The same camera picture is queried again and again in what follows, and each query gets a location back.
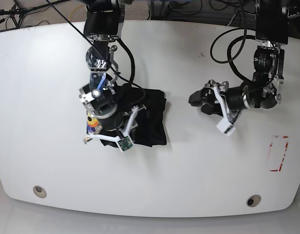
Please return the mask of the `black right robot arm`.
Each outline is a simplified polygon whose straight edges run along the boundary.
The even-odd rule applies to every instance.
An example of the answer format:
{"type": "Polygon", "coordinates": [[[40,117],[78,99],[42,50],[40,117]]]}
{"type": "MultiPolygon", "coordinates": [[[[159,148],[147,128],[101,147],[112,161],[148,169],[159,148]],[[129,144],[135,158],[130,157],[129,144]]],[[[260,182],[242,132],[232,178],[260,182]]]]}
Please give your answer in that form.
{"type": "Polygon", "coordinates": [[[114,60],[115,41],[123,47],[131,60],[133,84],[135,65],[130,50],[121,40],[121,30],[125,18],[125,6],[130,0],[87,0],[87,18],[83,35],[91,47],[86,53],[86,63],[90,69],[90,81],[80,88],[79,98],[87,111],[87,136],[84,141],[99,139],[114,145],[124,152],[134,145],[131,131],[137,128],[136,117],[145,109],[144,105],[129,103],[124,99],[126,88],[117,85],[120,76],[118,64],[114,60]]]}

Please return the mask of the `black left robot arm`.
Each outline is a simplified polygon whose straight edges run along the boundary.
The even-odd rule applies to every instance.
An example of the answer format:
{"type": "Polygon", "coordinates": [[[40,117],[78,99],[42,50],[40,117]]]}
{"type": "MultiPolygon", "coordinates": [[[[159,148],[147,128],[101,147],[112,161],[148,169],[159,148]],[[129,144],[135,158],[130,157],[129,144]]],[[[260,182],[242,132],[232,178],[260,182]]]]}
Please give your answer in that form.
{"type": "Polygon", "coordinates": [[[227,136],[235,130],[235,122],[245,109],[271,109],[281,102],[281,86],[284,83],[284,50],[288,44],[288,9],[282,0],[257,0],[255,35],[244,34],[235,38],[226,51],[232,72],[242,80],[237,87],[229,87],[227,81],[218,83],[209,80],[204,88],[193,93],[188,102],[200,107],[207,115],[221,116],[217,128],[227,136]],[[234,60],[241,53],[246,40],[260,42],[253,56],[253,78],[242,75],[234,60]]]}

